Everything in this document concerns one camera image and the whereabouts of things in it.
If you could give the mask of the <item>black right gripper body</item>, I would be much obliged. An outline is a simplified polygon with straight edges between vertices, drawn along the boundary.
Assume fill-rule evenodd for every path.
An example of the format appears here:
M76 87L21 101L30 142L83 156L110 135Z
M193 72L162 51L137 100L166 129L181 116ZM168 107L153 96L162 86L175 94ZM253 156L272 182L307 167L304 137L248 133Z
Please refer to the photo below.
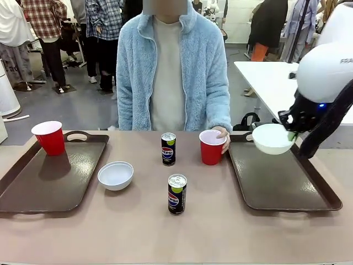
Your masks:
M295 102L289 109L292 117L290 131L296 133L311 131L327 112L328 107L328 103L313 102L296 92Z

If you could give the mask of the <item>person's left hand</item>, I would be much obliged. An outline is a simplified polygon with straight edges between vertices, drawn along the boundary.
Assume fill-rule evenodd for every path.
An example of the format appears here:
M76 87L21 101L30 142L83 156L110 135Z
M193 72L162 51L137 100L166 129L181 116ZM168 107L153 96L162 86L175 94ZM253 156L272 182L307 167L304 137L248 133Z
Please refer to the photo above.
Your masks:
M212 128L213 130L217 130L219 131L220 133L217 135L217 138L218 139L222 139L222 138L225 138L226 139L226 142L223 144L222 146L222 152L221 154L224 154L228 148L229 148L229 144L230 144L230 135L229 135L229 132L227 131L226 128L223 128L221 126L215 126Z

